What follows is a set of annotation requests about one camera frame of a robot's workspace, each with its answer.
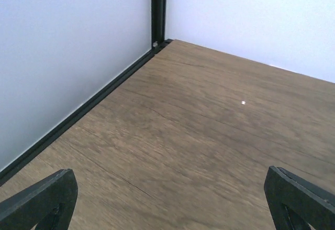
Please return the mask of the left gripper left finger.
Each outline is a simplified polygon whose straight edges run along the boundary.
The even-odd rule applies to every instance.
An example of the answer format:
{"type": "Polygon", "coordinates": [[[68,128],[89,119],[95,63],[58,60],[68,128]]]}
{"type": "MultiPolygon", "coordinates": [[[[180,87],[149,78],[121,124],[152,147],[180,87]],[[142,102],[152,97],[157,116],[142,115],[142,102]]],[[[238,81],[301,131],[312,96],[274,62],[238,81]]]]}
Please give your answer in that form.
{"type": "Polygon", "coordinates": [[[61,169],[1,202],[1,229],[68,229],[78,185],[61,169]]]}

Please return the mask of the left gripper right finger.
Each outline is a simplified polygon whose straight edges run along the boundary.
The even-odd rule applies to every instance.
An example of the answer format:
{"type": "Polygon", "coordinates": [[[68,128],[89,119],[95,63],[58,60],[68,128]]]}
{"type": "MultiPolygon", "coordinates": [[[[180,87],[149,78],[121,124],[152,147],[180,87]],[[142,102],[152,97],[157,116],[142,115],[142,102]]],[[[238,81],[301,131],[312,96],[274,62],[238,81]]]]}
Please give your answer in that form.
{"type": "Polygon", "coordinates": [[[276,229],[334,229],[334,194],[270,166],[264,192],[276,229]]]}

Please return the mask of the black left floor rail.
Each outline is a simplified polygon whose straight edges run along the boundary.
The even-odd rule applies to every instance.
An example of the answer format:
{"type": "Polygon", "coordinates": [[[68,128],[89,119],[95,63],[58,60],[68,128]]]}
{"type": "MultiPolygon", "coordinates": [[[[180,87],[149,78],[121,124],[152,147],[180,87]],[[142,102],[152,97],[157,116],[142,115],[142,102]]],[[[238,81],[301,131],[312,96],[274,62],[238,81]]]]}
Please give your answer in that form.
{"type": "Polygon", "coordinates": [[[23,167],[29,164],[35,157],[43,152],[49,145],[51,145],[69,128],[71,128],[71,126],[78,122],[84,115],[86,115],[91,109],[99,104],[112,91],[118,88],[123,82],[125,82],[129,77],[131,77],[136,71],[138,71],[143,65],[145,65],[149,60],[151,60],[157,53],[163,50],[171,42],[172,39],[167,39],[159,44],[157,47],[145,53],[140,59],[138,59],[131,66],[129,66],[118,77],[108,83],[87,102],[85,102],[77,110],[70,114],[64,121],[62,121],[39,141],[37,141],[27,151],[21,154],[14,162],[9,164],[8,167],[1,171],[1,185],[5,184],[8,180],[10,180],[16,173],[18,173],[23,167]]]}

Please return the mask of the black corner frame post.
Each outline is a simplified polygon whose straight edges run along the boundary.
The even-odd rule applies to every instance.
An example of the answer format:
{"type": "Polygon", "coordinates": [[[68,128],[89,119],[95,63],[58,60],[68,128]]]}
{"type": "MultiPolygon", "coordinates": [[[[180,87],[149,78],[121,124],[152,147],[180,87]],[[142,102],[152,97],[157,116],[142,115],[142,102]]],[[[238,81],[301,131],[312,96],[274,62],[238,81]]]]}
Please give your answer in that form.
{"type": "Polygon", "coordinates": [[[151,0],[151,43],[156,49],[165,40],[166,0],[151,0]]]}

